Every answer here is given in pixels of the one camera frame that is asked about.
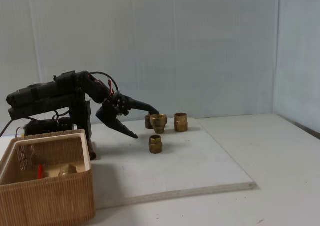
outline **white table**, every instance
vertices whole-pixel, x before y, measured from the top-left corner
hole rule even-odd
[[[257,189],[98,210],[88,225],[319,224],[318,139],[271,114],[199,122],[256,181]]]

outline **red wire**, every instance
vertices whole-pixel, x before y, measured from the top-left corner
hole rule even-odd
[[[108,84],[109,84],[109,86],[110,86],[110,93],[109,93],[108,97],[110,97],[111,94],[112,94],[112,92],[114,91],[114,90],[112,89],[112,81],[111,81],[111,79],[108,80]]]
[[[40,164],[38,169],[38,179],[43,179],[43,177],[44,177],[44,166]]]
[[[98,81],[98,80],[95,80],[94,82],[99,82],[101,85],[103,85],[100,81]]]

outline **brass fitting in basket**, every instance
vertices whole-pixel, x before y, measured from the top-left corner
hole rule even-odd
[[[72,173],[77,173],[77,168],[71,164],[66,164],[61,168],[59,176],[68,175]]]

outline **red object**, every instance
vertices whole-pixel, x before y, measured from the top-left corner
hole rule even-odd
[[[109,93],[108,97],[110,97],[112,92],[115,92],[115,91],[112,89],[112,81],[111,81],[111,79],[108,80],[108,84],[110,86],[110,93]]]
[[[43,179],[43,175],[44,175],[44,167],[42,164],[40,164],[38,169],[38,179]]]

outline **black cable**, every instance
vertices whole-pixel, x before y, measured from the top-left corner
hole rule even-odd
[[[38,121],[38,119],[35,119],[35,118],[33,118],[33,117],[24,117],[24,119],[30,119],[30,120],[32,120],[32,121]]]
[[[21,127],[18,127],[18,128],[16,129],[15,137],[17,137],[17,136],[18,136],[18,130],[19,130],[20,128],[21,128]]]
[[[69,113],[69,110],[67,110],[66,112],[64,112],[63,114],[59,114],[56,110],[54,110],[56,112],[56,115],[53,115],[52,119],[55,118],[55,116],[57,116],[57,120],[59,119],[59,116],[66,116]]]
[[[2,132],[0,133],[0,137],[2,137],[2,135],[4,134],[4,132],[6,131],[6,129],[9,127],[9,125],[13,122],[13,120],[11,119],[8,124],[4,127],[4,129],[2,130]]]
[[[118,88],[117,83],[116,83],[115,80],[114,80],[110,75],[108,75],[107,73],[104,73],[104,72],[90,72],[90,74],[102,74],[102,75],[105,75],[105,76],[109,77],[109,78],[113,81],[116,90],[119,91],[119,88]]]
[[[32,117],[25,117],[25,119],[30,119],[30,120],[35,120],[36,121],[36,119],[35,118],[32,118]],[[13,122],[13,120],[11,119],[8,123],[7,123],[7,125],[4,127],[4,129],[2,130],[2,132],[0,133],[0,137],[2,137],[2,135],[4,134],[4,132],[6,131],[6,129],[10,126],[10,124]]]
[[[60,117],[66,116],[68,113],[69,113],[69,110],[67,110],[67,111],[66,111],[65,113],[63,113],[63,114],[59,114],[59,116],[60,116]]]
[[[56,116],[56,119],[58,120],[59,119],[59,112],[57,110],[53,110],[55,112],[55,115],[53,115],[52,119],[55,118]]]

